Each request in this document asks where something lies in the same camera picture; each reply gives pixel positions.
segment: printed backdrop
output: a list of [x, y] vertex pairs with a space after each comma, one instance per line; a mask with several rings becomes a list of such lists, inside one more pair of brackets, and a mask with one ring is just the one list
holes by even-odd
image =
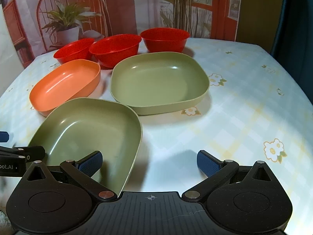
[[191, 37], [236, 39], [241, 0], [1, 0], [22, 65], [72, 41], [175, 27]]

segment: bookshelf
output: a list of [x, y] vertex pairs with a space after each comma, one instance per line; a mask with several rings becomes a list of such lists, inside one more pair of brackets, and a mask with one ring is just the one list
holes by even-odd
[[16, 0], [9, 1], [3, 8], [3, 13], [18, 57], [21, 60], [23, 67], [26, 68], [35, 57], [25, 34]]

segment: floral tablecloth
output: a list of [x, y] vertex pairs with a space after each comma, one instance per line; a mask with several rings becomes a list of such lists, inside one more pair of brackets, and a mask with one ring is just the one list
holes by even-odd
[[[146, 51], [142, 42], [139, 52]], [[306, 95], [259, 46], [190, 38], [184, 53], [209, 76], [209, 91], [196, 107], [140, 116], [143, 141], [125, 190], [182, 194], [205, 179], [196, 164], [201, 149], [240, 165], [264, 160], [293, 204], [286, 233], [312, 235], [313, 106]], [[57, 66], [52, 52], [37, 57], [1, 96], [0, 130], [12, 132], [16, 146], [27, 145], [43, 122], [29, 92]], [[114, 100], [110, 76], [101, 71], [101, 99]]]

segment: green tray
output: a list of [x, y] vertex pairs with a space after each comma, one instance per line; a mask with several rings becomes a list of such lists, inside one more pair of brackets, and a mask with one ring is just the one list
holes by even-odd
[[113, 69], [111, 94], [139, 115], [167, 113], [198, 104], [209, 79], [190, 56], [157, 52], [132, 56]]
[[141, 123], [129, 107], [77, 98], [56, 108], [29, 146], [45, 148], [47, 165], [59, 165], [67, 159], [78, 161], [100, 151], [104, 162], [92, 178], [119, 195], [134, 165], [141, 138]]

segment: red bowl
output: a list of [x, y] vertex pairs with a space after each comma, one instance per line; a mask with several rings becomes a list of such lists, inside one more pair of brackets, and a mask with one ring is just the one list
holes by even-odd
[[140, 36], [149, 52], [182, 52], [190, 34], [177, 28], [158, 27], [145, 30]]
[[90, 60], [92, 55], [89, 52], [89, 47], [92, 43], [94, 43], [93, 38], [86, 38], [71, 42], [55, 52], [53, 57], [57, 59], [60, 64], [64, 64], [75, 59]]
[[92, 53], [102, 66], [113, 68], [125, 58], [138, 54], [141, 37], [135, 34], [118, 34], [92, 44]]

